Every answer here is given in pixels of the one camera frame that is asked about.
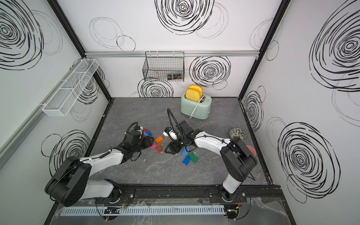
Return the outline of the light blue long brick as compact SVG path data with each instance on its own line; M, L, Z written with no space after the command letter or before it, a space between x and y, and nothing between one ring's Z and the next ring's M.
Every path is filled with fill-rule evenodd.
M145 137L150 137L152 134L150 131L148 131L147 133L143 133Z

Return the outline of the blue square brick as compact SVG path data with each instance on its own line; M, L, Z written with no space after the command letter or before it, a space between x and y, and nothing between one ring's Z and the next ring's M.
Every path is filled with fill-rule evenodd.
M189 156L186 156L183 160L183 164L187 166L189 165L190 162L191 162L191 158Z

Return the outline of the orange rectangular brick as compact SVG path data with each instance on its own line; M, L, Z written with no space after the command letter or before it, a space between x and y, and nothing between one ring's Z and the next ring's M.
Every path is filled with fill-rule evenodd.
M162 136L160 136L160 137L156 138L155 141L156 141L158 144L160 144L160 143L162 143L162 142L164 141L164 138L163 138Z

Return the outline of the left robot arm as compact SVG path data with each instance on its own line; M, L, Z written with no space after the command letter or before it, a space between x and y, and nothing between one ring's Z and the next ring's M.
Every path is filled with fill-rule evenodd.
M143 128L132 124L123 141L115 148L90 157L68 157L45 187L52 200L69 207L80 200L102 198L110 204L118 203L124 196L119 184L110 179L91 181L89 178L108 167L131 160L134 154L151 147L154 138L146 136Z

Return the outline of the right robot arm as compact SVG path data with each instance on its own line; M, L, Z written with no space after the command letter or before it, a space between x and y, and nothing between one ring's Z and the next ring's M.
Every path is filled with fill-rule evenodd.
M200 129L192 129L186 121L178 122L171 109L166 109L170 126L164 130L171 139L165 153L175 155L185 147L207 149L220 155L228 171L222 183L222 192L226 196L233 196L239 186L250 176L254 180L252 170L257 165L256 152L238 137L233 139L220 138L210 135Z

